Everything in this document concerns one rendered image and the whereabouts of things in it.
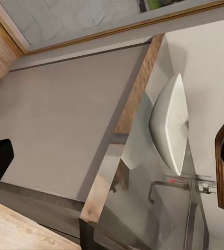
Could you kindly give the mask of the bowl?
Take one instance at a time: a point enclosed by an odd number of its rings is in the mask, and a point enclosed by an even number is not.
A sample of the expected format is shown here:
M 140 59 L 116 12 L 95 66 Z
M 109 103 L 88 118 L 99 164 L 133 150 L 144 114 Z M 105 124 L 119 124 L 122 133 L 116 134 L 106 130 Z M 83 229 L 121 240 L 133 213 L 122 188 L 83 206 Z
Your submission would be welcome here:
M 164 86 L 148 123 L 156 149 L 171 171 L 180 175 L 188 138 L 189 119 L 181 73 Z

